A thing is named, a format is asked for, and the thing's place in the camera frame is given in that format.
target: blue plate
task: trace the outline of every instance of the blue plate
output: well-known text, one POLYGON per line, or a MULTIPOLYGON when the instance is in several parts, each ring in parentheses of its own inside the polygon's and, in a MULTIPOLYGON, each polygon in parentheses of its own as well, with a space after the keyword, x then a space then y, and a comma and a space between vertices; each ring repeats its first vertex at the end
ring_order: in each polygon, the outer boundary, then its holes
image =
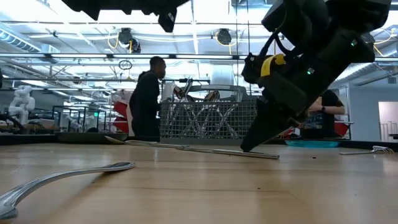
POLYGON ((294 147, 337 147, 338 141, 302 141, 302 140, 286 140, 288 146, 294 147))

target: wooden table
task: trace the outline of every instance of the wooden table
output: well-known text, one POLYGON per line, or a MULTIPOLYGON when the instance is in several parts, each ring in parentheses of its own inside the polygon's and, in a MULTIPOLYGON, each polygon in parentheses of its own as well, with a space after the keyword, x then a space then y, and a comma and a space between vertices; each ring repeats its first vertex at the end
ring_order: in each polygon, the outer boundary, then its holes
POLYGON ((398 156, 261 146, 279 160, 133 146, 0 147, 0 192, 53 172, 134 161, 136 168, 56 181, 15 223, 395 223, 398 156))

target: white robot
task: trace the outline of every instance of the white robot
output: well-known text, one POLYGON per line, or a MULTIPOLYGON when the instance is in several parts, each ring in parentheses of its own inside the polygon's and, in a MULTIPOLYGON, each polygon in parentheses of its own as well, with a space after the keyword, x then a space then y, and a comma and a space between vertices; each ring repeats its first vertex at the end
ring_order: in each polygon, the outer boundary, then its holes
POLYGON ((19 115, 21 125, 27 124, 29 112, 35 108, 35 99, 30 96, 31 91, 31 86, 19 86, 14 92, 15 97, 10 107, 8 107, 10 116, 19 115))

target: man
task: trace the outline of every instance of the man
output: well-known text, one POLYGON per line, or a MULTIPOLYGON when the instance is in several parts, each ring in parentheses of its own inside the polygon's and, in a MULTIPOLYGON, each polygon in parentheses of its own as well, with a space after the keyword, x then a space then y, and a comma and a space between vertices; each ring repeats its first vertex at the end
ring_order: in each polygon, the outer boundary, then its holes
POLYGON ((303 138, 335 138, 335 115, 345 114, 345 107, 331 90, 327 90, 309 107, 308 113, 300 128, 303 138))
POLYGON ((159 79, 165 77, 166 63, 161 57, 152 57, 150 70, 139 75, 136 89, 130 97, 132 130, 138 140, 160 141, 160 123, 156 114, 160 111, 157 101, 159 79))

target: silver fork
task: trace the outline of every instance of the silver fork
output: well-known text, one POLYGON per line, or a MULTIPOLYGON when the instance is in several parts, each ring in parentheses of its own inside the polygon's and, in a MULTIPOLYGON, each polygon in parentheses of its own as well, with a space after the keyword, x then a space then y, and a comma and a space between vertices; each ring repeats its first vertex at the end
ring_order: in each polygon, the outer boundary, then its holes
POLYGON ((393 154, 394 151, 388 147, 383 146, 373 146, 372 151, 368 152, 340 152, 340 155, 360 155, 360 154, 374 154, 378 152, 383 152, 384 154, 393 154))
POLYGON ((104 167, 58 172, 46 175, 45 177, 39 177, 27 184, 22 184, 0 196, 0 223, 10 223, 17 218, 18 210, 16 206, 18 203, 30 193, 46 184, 75 175, 92 174, 96 172, 116 172, 131 169, 134 166, 135 163, 133 162, 117 162, 104 167))

